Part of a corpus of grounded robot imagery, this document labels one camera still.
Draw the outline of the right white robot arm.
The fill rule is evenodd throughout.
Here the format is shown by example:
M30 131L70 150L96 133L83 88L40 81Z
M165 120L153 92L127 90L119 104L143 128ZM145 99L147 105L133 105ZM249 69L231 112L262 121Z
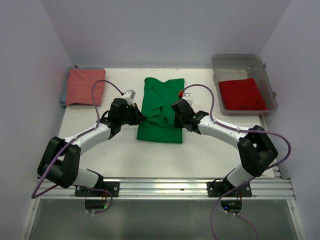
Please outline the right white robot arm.
M174 124L189 132L214 137L238 150L240 164L213 188L227 196L235 196L241 184L253 177L261 176L278 156L278 151L263 127L243 128L219 121L208 112L195 112L187 100L181 98L171 105L175 114Z

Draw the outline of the green polo shirt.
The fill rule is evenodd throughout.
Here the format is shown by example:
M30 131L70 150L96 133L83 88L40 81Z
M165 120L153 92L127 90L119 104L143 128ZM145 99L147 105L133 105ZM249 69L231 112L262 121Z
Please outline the green polo shirt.
M144 142L182 144L183 132L175 126L175 113L171 104L184 89L183 78L162 82L154 77L144 80L141 113L146 120L138 126L136 139Z

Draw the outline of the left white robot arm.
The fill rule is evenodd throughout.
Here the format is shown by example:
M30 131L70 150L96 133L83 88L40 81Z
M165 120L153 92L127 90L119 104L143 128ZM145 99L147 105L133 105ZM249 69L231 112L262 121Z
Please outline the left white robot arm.
M146 120L136 103L116 98L91 128L71 137L53 137L48 142L37 174L64 189L70 186L86 187L92 196L103 193L103 176L80 168L81 156L96 145L118 134L123 125L137 126Z

